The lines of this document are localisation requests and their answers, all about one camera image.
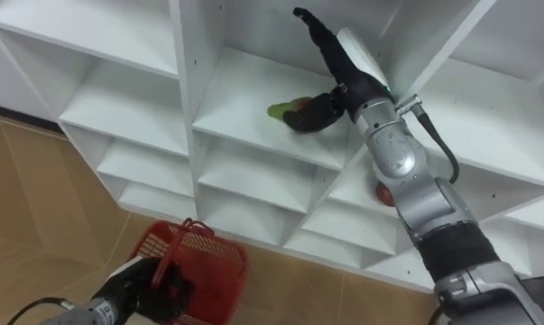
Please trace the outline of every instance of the black glove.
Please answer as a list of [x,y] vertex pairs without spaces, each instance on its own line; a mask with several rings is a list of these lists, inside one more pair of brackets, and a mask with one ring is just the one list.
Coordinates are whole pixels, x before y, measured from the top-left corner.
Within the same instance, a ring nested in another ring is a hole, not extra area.
[[180,269],[170,265],[159,288],[152,278],[160,258],[143,258],[107,279],[92,299],[105,298],[118,310],[115,324],[125,324],[134,312],[156,323],[177,319],[188,306],[193,291]]
[[308,26],[311,40],[319,47],[337,86],[297,112],[285,112],[282,119],[291,129],[303,133],[321,131],[334,124],[344,111],[355,122],[355,112],[363,103],[375,98],[392,99],[387,87],[354,65],[337,37],[318,18],[303,8],[295,8],[293,14]]

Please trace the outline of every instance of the black cable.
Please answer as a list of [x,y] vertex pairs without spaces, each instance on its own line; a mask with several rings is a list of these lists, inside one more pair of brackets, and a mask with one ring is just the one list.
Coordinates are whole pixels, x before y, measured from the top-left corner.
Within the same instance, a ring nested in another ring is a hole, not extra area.
[[458,159],[454,156],[450,148],[448,148],[444,140],[442,140],[442,137],[436,130],[436,127],[430,120],[427,113],[419,114],[418,121],[424,127],[424,129],[426,129],[426,132],[428,132],[430,137],[438,144],[440,149],[442,149],[442,151],[450,161],[450,164],[452,165],[452,177],[450,177],[449,181],[450,183],[454,184],[458,180],[458,176],[460,175],[460,165],[458,164]]
[[442,308],[438,306],[432,314],[432,317],[430,317],[428,325],[436,325],[438,323],[438,320],[440,319],[440,316],[442,316]]
[[7,325],[13,325],[15,324],[15,322],[21,317],[23,316],[23,314],[25,314],[28,310],[30,310],[31,308],[37,306],[37,305],[40,305],[40,304],[43,304],[43,303],[51,303],[51,304],[56,304],[58,306],[62,306],[62,303],[66,302],[67,300],[63,299],[63,298],[55,298],[55,297],[44,297],[44,298],[40,298],[34,302],[31,302],[30,304],[26,305],[25,307],[23,307],[20,311],[18,311],[10,320],[9,322],[7,322]]

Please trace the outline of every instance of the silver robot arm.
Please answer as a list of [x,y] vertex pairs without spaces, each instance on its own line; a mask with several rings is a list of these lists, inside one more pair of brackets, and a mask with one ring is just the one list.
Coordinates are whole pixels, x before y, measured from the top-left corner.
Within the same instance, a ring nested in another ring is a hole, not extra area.
[[401,115],[425,117],[417,97],[396,105],[373,98],[353,120],[373,157],[376,177],[390,191],[401,220],[455,325],[544,325],[544,312],[510,265],[501,261],[452,185],[434,175],[428,151]]
[[347,112],[363,135],[376,177],[391,193],[453,324],[544,325],[542,309],[494,252],[450,182],[432,172],[429,153],[402,119],[408,112],[415,114],[441,144],[455,167],[451,180],[455,181],[456,158],[441,141],[420,100],[413,97],[396,106],[376,61],[351,32],[336,37],[308,10],[295,8],[293,13],[308,26],[337,86],[291,116],[284,114],[284,122],[296,131],[317,132]]

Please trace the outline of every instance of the basket handle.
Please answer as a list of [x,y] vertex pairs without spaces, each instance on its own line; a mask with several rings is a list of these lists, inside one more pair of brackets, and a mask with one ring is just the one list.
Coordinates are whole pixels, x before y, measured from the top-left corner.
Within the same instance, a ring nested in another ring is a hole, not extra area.
[[194,227],[197,227],[200,228],[199,232],[208,234],[210,236],[216,235],[216,232],[212,228],[208,227],[205,223],[203,223],[202,221],[194,220],[192,218],[186,218],[185,220],[183,220],[183,223],[181,225],[191,232],[194,232]]
[[167,270],[168,266],[170,266],[171,262],[167,256],[172,256],[173,253],[175,253],[175,250],[180,245],[180,242],[185,236],[186,232],[194,232],[211,237],[216,235],[216,232],[212,228],[208,227],[205,223],[193,220],[192,218],[186,218],[183,220],[181,225],[184,227],[184,229],[178,231],[177,235],[173,238],[173,240],[171,240],[167,252],[165,252],[165,255],[161,259],[159,265],[157,265],[157,270],[155,270],[155,274],[153,275],[152,279],[153,289],[158,289],[160,287],[161,281],[163,280],[163,274]]

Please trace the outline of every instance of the red object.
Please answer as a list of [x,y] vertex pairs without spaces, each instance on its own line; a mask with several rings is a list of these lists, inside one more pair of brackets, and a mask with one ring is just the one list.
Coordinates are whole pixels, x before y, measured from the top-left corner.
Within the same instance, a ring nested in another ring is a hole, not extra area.
[[131,257],[161,257],[152,286],[161,283],[170,264],[194,284],[188,309],[172,324],[223,325],[232,317],[244,288],[248,261],[245,249],[217,237],[204,223],[187,218],[178,225],[153,223]]
[[381,181],[378,181],[378,185],[376,185],[376,196],[381,203],[387,205],[388,207],[396,206],[390,190],[388,190],[386,185],[384,185]]

